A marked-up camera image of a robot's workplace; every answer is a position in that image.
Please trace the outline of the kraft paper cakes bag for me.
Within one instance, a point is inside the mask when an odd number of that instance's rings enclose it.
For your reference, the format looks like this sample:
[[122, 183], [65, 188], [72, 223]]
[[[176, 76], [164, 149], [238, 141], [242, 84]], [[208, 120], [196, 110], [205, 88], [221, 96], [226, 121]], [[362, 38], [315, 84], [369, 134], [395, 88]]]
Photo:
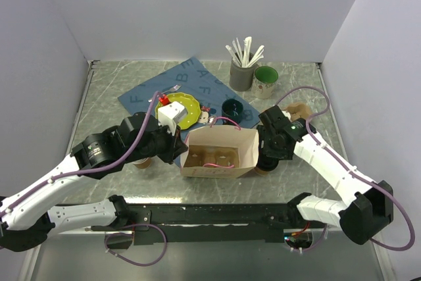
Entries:
[[259, 134], [236, 125], [208, 125], [189, 132], [180, 174], [192, 178], [239, 178], [257, 165]]

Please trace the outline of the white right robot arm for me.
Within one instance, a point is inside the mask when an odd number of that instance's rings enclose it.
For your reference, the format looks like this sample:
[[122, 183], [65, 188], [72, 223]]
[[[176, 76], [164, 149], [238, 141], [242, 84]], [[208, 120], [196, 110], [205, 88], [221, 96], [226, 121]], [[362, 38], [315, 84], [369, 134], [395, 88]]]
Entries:
[[359, 172], [328, 145], [305, 119], [290, 121], [278, 106], [259, 115], [257, 168], [273, 171], [294, 156], [308, 163], [336, 191], [340, 199], [322, 199], [301, 193], [287, 204], [286, 219], [294, 227], [317, 221], [340, 228], [362, 245], [393, 221], [393, 190], [385, 182]]

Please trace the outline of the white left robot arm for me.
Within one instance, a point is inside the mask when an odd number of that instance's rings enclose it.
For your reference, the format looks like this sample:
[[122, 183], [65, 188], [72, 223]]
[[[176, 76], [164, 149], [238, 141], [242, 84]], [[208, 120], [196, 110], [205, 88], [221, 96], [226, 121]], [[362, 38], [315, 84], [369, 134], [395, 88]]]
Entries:
[[186, 114], [181, 106], [163, 110], [157, 117], [139, 112], [119, 125], [89, 135], [51, 172], [1, 199], [1, 247], [21, 252], [77, 228], [127, 227], [131, 211], [121, 195], [92, 204], [62, 206], [61, 202], [81, 187], [121, 171], [128, 163], [158, 157], [172, 164], [187, 151], [178, 125]]

